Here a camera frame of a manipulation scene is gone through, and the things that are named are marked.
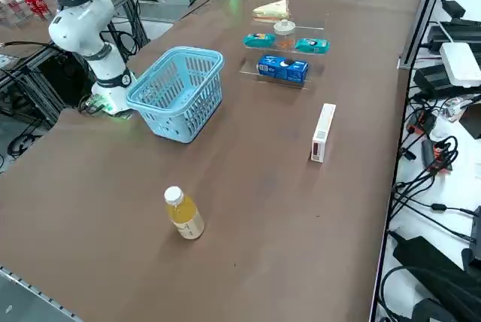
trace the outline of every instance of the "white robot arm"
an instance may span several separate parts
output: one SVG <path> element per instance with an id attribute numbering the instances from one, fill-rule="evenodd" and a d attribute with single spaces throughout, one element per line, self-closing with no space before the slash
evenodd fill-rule
<path id="1" fill-rule="evenodd" d="M 97 80 L 92 94 L 101 95 L 109 114 L 128 109 L 126 96 L 134 77 L 116 46 L 100 38 L 114 15 L 111 0 L 58 0 L 60 11 L 49 26 L 52 41 L 81 55 Z"/>

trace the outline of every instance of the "small jar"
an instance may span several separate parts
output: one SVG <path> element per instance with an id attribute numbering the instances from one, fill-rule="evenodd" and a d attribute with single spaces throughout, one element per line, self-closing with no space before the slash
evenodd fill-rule
<path id="1" fill-rule="evenodd" d="M 295 23 L 282 20 L 274 24 L 277 35 L 276 46 L 284 50 L 292 50 L 295 45 Z"/>

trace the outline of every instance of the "white box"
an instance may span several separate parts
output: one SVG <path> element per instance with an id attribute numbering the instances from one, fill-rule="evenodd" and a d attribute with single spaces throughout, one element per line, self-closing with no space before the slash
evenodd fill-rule
<path id="1" fill-rule="evenodd" d="M 324 104 L 322 106 L 321 116 L 317 121 L 313 143 L 310 149 L 310 159 L 314 162 L 324 162 L 325 145 L 328 142 L 329 128 L 331 128 L 335 110 L 336 105 L 334 104 Z"/>

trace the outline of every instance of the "white router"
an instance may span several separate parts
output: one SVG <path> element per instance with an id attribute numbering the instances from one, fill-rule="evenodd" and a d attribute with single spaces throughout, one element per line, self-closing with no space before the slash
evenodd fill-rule
<path id="1" fill-rule="evenodd" d="M 468 44 L 446 42 L 441 45 L 440 54 L 452 85 L 457 87 L 481 85 L 481 70 Z"/>

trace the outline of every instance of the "brown table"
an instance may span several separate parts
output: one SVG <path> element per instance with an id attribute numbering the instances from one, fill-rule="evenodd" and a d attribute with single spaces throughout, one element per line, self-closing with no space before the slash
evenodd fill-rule
<path id="1" fill-rule="evenodd" d="M 129 63 L 140 74 L 180 44 L 222 52 L 222 104 L 191 144 L 140 117 L 64 111 L 0 178 L 2 264 L 86 322 L 367 320 L 407 85 L 396 61 L 419 0 L 290 0 L 331 41 L 309 90 L 238 71 L 250 12 L 272 1 L 211 1 Z M 197 241 L 167 218 L 175 184 L 206 220 Z"/>

